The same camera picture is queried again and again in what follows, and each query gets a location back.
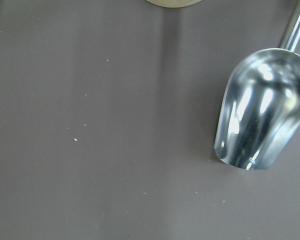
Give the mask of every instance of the gray countertop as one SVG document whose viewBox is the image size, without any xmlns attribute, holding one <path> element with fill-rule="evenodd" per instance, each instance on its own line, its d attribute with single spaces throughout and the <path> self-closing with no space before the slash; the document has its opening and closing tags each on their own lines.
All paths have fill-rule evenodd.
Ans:
<svg viewBox="0 0 300 240">
<path fill-rule="evenodd" d="M 0 240 L 300 240 L 300 129 L 269 170 L 213 149 L 294 3 L 0 0 Z"/>
</svg>

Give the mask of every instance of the metal scoop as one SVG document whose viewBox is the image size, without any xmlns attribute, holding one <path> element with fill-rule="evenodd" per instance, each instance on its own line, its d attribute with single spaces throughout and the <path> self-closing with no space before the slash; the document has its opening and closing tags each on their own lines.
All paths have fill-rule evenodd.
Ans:
<svg viewBox="0 0 300 240">
<path fill-rule="evenodd" d="M 300 125 L 300 0 L 279 48 L 257 51 L 232 72 L 214 143 L 226 164 L 268 169 Z"/>
</svg>

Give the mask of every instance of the metal rod handle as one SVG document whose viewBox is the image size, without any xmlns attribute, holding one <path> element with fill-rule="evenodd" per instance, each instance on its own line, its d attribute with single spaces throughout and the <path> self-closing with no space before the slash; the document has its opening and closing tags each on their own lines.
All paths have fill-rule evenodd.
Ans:
<svg viewBox="0 0 300 240">
<path fill-rule="evenodd" d="M 300 39 L 300 0 L 297 2 L 290 22 L 285 29 L 279 48 L 294 51 Z"/>
</svg>

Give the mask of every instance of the scoop handle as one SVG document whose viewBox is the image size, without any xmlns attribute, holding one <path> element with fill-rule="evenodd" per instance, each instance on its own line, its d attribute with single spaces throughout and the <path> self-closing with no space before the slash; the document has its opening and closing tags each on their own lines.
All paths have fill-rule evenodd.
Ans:
<svg viewBox="0 0 300 240">
<path fill-rule="evenodd" d="M 293 52 L 300 39 L 300 0 L 296 3 L 290 22 L 287 25 L 281 43 L 280 49 L 286 49 Z"/>
</svg>

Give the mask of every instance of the stainless steel scoop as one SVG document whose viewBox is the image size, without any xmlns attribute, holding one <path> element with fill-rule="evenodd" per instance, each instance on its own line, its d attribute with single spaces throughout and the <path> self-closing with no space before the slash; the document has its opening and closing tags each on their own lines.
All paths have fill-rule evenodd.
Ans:
<svg viewBox="0 0 300 240">
<path fill-rule="evenodd" d="M 300 0 L 280 48 L 257 51 L 232 72 L 214 148 L 226 164 L 268 169 L 300 125 Z"/>
</svg>

